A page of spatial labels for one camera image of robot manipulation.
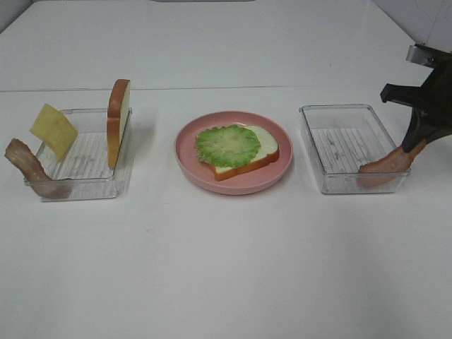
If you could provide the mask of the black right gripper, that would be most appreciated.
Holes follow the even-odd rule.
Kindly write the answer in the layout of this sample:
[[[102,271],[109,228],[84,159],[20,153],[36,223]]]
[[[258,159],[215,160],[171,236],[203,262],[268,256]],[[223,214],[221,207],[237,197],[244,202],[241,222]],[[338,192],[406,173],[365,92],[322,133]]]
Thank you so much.
[[[421,86],[387,83],[381,91],[383,102],[394,102],[412,108],[410,123],[401,144],[405,153],[422,141],[431,143],[450,136],[451,117],[451,53],[442,52],[441,62],[432,68]]]

